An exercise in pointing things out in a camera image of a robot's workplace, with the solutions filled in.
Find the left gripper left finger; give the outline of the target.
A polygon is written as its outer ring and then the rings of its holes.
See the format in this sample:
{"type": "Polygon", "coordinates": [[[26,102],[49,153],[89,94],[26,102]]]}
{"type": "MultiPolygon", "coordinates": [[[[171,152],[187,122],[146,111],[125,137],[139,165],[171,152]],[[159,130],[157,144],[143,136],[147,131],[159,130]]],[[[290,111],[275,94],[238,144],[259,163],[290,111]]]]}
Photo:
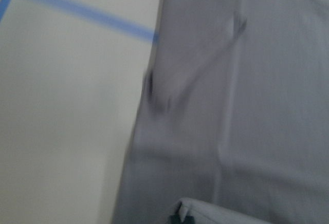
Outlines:
{"type": "Polygon", "coordinates": [[[181,224],[180,216],[179,215],[171,215],[169,217],[170,224],[181,224]]]}

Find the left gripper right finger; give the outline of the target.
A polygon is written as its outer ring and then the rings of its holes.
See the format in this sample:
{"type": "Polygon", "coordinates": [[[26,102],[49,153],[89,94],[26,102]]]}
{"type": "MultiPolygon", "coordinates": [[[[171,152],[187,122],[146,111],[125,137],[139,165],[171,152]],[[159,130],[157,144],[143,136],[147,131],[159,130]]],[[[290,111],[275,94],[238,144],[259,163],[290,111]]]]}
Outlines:
{"type": "Polygon", "coordinates": [[[193,216],[186,216],[184,219],[184,224],[195,224],[195,219],[193,216]]]}

